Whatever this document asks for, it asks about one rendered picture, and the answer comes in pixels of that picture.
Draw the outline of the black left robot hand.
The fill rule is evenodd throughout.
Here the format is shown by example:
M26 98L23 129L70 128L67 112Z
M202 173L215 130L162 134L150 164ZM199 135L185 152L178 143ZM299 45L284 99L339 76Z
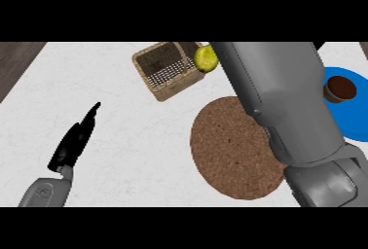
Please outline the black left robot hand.
M57 172L58 168L64 165L70 167L76 166L79 156L82 155L92 131L95 129L95 116L100 107L101 103L97 103L88 111L82 122L73 125L61 140L48 164L48 168L54 172Z

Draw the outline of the yellow-green pear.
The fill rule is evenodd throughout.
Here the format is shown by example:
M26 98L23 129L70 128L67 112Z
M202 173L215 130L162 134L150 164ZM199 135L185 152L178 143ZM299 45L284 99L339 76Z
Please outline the yellow-green pear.
M212 72L219 64L219 58L210 45L197 49L194 54L194 65L200 72Z

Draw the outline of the tan wicker basket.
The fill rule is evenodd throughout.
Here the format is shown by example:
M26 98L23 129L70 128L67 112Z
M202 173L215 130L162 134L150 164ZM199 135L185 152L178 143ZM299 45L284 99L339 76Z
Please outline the tan wicker basket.
M203 80L194 65L200 42L160 42L132 56L145 85L159 101L166 101Z

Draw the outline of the round brown cork placemat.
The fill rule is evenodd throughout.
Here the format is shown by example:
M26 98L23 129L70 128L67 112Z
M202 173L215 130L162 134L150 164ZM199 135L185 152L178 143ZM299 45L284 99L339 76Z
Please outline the round brown cork placemat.
M216 99L199 112L190 147L197 170L225 196L255 200L281 186L287 166L277 160L265 129L236 96Z

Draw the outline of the blue plate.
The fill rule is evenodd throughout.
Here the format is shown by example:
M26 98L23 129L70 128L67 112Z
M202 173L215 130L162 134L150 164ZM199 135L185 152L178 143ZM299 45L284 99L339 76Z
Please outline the blue plate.
M354 71L341 67L326 68L326 80L342 76L348 78L357 86L357 96L342 102L326 101L335 116L342 135L361 142L368 142L368 79Z

